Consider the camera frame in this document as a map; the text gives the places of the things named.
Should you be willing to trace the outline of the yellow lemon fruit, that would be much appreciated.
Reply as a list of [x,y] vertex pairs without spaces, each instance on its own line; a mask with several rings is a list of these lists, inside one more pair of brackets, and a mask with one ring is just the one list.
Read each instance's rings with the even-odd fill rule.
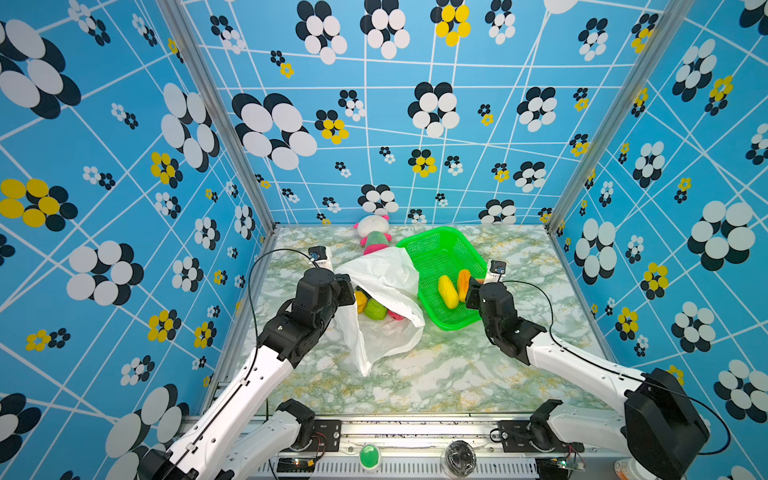
[[447,275],[439,277],[438,293],[447,309],[454,310],[458,307],[460,301],[458,299],[457,289]]

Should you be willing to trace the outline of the green lime fruit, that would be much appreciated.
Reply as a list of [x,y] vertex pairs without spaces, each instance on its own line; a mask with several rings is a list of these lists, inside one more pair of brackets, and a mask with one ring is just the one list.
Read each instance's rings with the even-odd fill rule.
[[388,309],[377,300],[370,298],[364,315],[374,321],[384,320],[388,314]]

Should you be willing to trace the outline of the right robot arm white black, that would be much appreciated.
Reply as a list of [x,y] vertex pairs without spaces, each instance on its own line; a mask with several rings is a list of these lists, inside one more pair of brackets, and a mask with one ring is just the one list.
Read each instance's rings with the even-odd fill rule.
[[468,308],[477,311],[489,341],[505,355],[546,370],[591,393],[610,413],[561,400],[532,415],[538,448],[553,441],[584,443],[629,455],[659,479],[680,479],[710,438],[704,420],[669,372],[650,373],[599,358],[520,316],[502,282],[470,280]]

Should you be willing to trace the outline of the red lychee fruit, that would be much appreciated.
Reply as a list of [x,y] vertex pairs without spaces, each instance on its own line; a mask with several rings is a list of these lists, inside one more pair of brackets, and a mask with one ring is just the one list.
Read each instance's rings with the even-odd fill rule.
[[390,317],[391,317],[393,320],[396,320],[396,321],[402,321],[402,320],[404,320],[404,319],[405,319],[405,317],[404,317],[404,316],[402,316],[402,315],[400,315],[400,314],[398,314],[398,313],[396,313],[396,312],[394,312],[394,311],[392,311],[392,310],[388,310],[388,315],[389,315],[389,316],[390,316]]

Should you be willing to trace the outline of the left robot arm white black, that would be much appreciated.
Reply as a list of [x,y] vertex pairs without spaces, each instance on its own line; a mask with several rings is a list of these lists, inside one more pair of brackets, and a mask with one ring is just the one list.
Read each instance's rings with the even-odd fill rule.
[[245,430],[272,392],[318,344],[337,310],[354,303],[348,275],[322,267],[306,270],[295,297],[266,323],[235,379],[167,451],[144,455],[138,477],[246,479],[280,451],[306,445],[315,414],[296,400],[281,404],[251,433]]

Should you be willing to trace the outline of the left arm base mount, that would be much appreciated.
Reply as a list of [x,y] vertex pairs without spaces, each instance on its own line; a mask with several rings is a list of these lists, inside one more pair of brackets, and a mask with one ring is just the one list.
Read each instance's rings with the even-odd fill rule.
[[285,452],[315,450],[317,453],[327,453],[339,451],[342,427],[340,420],[319,418],[312,409],[295,399],[289,399],[279,404],[274,415],[278,413],[288,413],[298,425],[296,438],[285,449]]

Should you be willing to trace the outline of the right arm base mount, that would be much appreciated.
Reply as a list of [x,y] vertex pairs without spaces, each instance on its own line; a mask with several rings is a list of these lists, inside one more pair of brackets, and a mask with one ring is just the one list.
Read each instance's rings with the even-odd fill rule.
[[501,444],[505,453],[567,453],[571,449],[583,453],[585,448],[582,443],[564,442],[548,424],[552,412],[562,405],[562,400],[550,399],[527,420],[499,421],[489,433],[489,438]]

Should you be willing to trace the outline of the white plastic bag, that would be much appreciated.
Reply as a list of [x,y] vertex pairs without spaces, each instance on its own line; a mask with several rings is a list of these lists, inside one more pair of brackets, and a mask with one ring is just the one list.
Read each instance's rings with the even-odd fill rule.
[[388,247],[336,268],[350,277],[351,306],[339,308],[333,325],[364,377],[374,363],[412,350],[421,340],[424,314],[417,304],[419,273],[402,248]]

